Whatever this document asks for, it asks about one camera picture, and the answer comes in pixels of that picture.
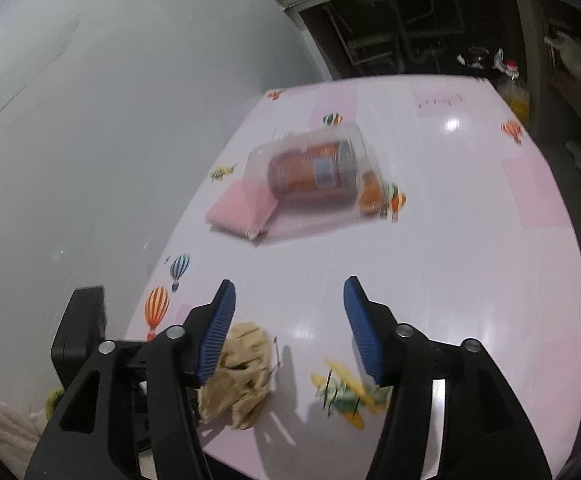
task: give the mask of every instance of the crumpled paper bag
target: crumpled paper bag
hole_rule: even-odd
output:
[[[212,420],[230,408],[233,428],[253,425],[268,395],[270,346],[255,323],[238,323],[226,337],[215,374],[199,389],[200,415]]]

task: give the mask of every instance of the pink sponge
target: pink sponge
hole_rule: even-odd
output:
[[[266,182],[237,180],[206,213],[206,222],[254,240],[275,211],[278,200]]]

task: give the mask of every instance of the plastic food container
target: plastic food container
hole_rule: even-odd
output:
[[[385,202],[379,165],[352,123],[255,148],[242,182],[252,210],[261,209],[264,187],[279,201],[263,229],[267,238],[337,228],[379,215]]]

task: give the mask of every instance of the white towel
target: white towel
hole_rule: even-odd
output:
[[[17,478],[24,478],[45,427],[43,410],[26,415],[0,402],[0,459]]]

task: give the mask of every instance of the yellow bottle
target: yellow bottle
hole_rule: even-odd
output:
[[[526,83],[520,78],[519,69],[514,61],[506,61],[505,71],[499,81],[497,81],[496,89],[521,124],[528,126],[530,92],[526,87]]]

